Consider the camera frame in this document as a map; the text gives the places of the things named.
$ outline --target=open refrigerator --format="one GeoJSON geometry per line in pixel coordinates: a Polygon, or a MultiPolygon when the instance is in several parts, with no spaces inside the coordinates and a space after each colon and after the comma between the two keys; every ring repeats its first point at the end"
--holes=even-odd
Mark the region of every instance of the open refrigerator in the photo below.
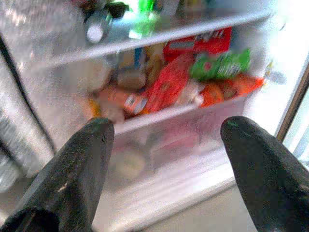
{"type": "MultiPolygon", "coordinates": [[[[10,40],[11,31],[2,25],[27,97],[47,130],[44,134],[32,114],[22,111],[27,108],[25,103],[14,103],[23,101],[18,88],[12,87],[14,82],[3,81],[2,87],[8,88],[3,92],[11,97],[2,110],[16,125],[19,141],[32,148],[34,157],[29,163],[39,164],[28,168],[29,175],[53,156],[47,134],[55,143],[54,150],[59,150],[88,120],[79,96],[61,88],[63,79],[76,74],[68,72],[70,67],[83,67],[89,59],[108,63],[124,51],[232,27],[229,49],[251,49],[249,72],[260,77],[269,72],[264,86],[207,108],[172,106],[115,124],[112,157],[93,228],[138,230],[235,185],[220,138],[221,123],[230,116],[244,115],[269,133],[278,134],[308,65],[308,32],[303,26],[309,17],[306,8],[301,1],[217,0],[208,9],[190,15],[145,19],[125,14],[112,22],[106,38],[95,45],[81,39],[84,34],[76,20],[65,32],[61,28],[57,34],[46,33],[30,47],[26,42],[14,47],[16,40],[10,40]],[[72,29],[76,30],[73,36],[68,33],[72,29]],[[23,114],[26,125],[18,122],[17,114],[23,114]]],[[[69,15],[68,20],[78,18],[69,15]]],[[[5,17],[11,17],[15,28],[27,21],[8,10],[5,17]]],[[[7,68],[2,73],[10,75],[7,68]]]]}

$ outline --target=green package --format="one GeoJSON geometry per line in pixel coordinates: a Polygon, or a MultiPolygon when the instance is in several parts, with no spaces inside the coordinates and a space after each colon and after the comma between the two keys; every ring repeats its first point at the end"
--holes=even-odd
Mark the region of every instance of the green package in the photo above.
{"type": "Polygon", "coordinates": [[[242,54],[224,54],[218,59],[202,56],[191,67],[191,77],[198,81],[210,79],[234,78],[238,73],[248,70],[250,64],[250,51],[242,54]]]}

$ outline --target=floor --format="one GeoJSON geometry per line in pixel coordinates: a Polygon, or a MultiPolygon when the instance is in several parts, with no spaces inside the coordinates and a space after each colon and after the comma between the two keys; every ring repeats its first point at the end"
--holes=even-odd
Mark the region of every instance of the floor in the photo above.
{"type": "Polygon", "coordinates": [[[257,232],[236,186],[143,231],[257,232]]]}

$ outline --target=refrigerator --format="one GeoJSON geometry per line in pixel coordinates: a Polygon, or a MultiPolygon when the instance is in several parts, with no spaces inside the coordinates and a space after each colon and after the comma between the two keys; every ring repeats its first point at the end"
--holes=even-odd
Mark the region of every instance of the refrigerator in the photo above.
{"type": "Polygon", "coordinates": [[[9,131],[0,135],[0,169],[6,176],[2,184],[7,186],[0,193],[1,224],[27,189],[27,178],[88,121],[79,94],[62,88],[84,85],[83,75],[91,69],[88,60],[110,65],[124,51],[228,27],[229,49],[250,48],[249,74],[264,77],[265,84],[207,108],[171,106],[115,124],[94,230],[140,230],[234,186],[220,138],[221,123],[230,116],[254,120],[309,166],[302,106],[308,87],[308,3],[214,0],[207,9],[188,15],[145,19],[125,13],[112,21],[106,38],[93,45],[85,40],[82,14],[70,1],[43,2],[41,9],[21,1],[0,3],[1,36],[20,73],[18,82],[10,62],[1,56],[0,117],[3,131],[9,131]]]}

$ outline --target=crisper drawer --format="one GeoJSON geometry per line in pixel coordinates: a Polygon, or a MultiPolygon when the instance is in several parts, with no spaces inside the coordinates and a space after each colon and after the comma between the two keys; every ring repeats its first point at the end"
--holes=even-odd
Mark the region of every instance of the crisper drawer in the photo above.
{"type": "MultiPolygon", "coordinates": [[[[229,116],[242,115],[247,97],[238,97],[204,109],[117,134],[106,189],[118,191],[143,181],[168,164],[188,156],[201,157],[222,147],[220,126],[229,116]]],[[[156,114],[135,118],[151,121],[156,114]]]]}

